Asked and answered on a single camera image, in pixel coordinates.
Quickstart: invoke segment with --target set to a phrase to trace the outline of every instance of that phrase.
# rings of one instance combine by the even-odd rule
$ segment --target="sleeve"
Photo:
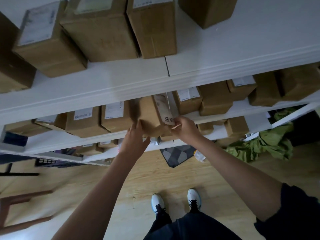
[[[257,218],[257,231],[269,239],[320,239],[320,204],[296,187],[281,189],[281,208],[265,222]]]

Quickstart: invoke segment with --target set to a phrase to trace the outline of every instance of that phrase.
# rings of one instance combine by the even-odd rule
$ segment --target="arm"
[[[142,128],[138,121],[128,130],[119,154],[106,174],[84,198],[76,210],[61,226],[52,240],[103,239],[122,185],[141,157],[150,138],[142,142]]]
[[[201,152],[258,219],[266,221],[277,213],[281,206],[281,182],[225,152],[202,136],[190,119],[178,117],[176,124],[182,126],[171,130],[172,134]]]

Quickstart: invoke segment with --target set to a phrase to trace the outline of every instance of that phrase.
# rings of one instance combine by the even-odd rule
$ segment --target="forearm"
[[[199,137],[194,147],[208,159],[261,221],[279,210],[281,182],[240,161],[205,137]]]
[[[102,240],[122,185],[132,169],[126,155],[118,154],[106,174],[80,203],[52,240]]]

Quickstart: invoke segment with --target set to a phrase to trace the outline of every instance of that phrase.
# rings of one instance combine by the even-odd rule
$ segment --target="hand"
[[[138,123],[133,123],[125,135],[119,154],[125,155],[127,160],[132,160],[134,163],[142,156],[147,146],[150,144],[150,137],[142,141],[142,126],[140,120]]]
[[[195,142],[202,137],[195,123],[183,116],[174,119],[176,125],[181,124],[175,129],[171,130],[171,133],[184,143],[194,146]]]

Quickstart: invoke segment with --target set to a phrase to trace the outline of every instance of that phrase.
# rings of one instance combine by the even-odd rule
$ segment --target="wooden chair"
[[[51,193],[53,193],[52,190],[46,190],[46,191],[40,191],[35,193],[26,193],[26,194],[20,194],[16,196],[1,198],[0,199],[0,235],[19,231],[22,229],[26,229],[30,226],[33,226],[35,224],[49,221],[52,218],[52,216],[43,217],[43,218],[19,223],[12,226],[4,226],[9,213],[10,205],[29,202],[30,199],[33,197],[47,195]]]

